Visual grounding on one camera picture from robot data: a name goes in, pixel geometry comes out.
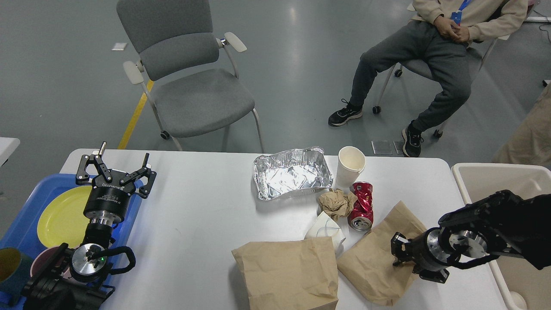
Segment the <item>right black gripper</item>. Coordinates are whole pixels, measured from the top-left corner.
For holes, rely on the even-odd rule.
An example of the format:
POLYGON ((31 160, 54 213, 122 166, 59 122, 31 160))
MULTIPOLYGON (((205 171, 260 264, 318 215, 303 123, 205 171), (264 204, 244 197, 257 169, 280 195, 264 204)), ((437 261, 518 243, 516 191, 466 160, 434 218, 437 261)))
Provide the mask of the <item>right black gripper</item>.
POLYGON ((414 239, 407 239, 402 233, 396 232, 391 238, 391 254, 394 256, 393 266, 413 261, 413 273, 423 280, 444 284, 449 276, 447 253, 439 242, 440 229, 431 228, 414 239))

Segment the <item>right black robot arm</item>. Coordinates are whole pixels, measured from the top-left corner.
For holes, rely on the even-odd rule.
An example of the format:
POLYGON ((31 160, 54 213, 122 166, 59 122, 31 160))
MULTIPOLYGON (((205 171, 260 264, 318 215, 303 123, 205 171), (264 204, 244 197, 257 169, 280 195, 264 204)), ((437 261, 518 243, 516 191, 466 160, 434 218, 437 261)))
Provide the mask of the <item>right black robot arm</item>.
POLYGON ((438 226, 416 238, 391 238, 393 266, 413 262, 413 273, 444 284, 448 267, 466 270, 500 256, 525 259, 538 270, 549 267, 550 194, 523 199, 502 190, 441 216, 438 226))

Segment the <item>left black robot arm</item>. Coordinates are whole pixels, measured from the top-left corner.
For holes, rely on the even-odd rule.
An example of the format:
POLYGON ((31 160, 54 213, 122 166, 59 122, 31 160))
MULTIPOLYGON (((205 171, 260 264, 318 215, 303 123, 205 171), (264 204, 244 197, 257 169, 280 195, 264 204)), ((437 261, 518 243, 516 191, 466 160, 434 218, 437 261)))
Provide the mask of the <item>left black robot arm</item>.
POLYGON ((98 310, 116 290, 105 280, 136 266, 132 249, 116 247, 112 234, 124 222, 132 196, 149 196, 157 173, 148 165, 149 153, 131 173, 108 168, 105 147, 102 143, 98 153, 83 155, 75 175, 77 185, 91 185, 83 241, 76 248, 62 243, 30 277, 21 291, 24 310, 98 310))

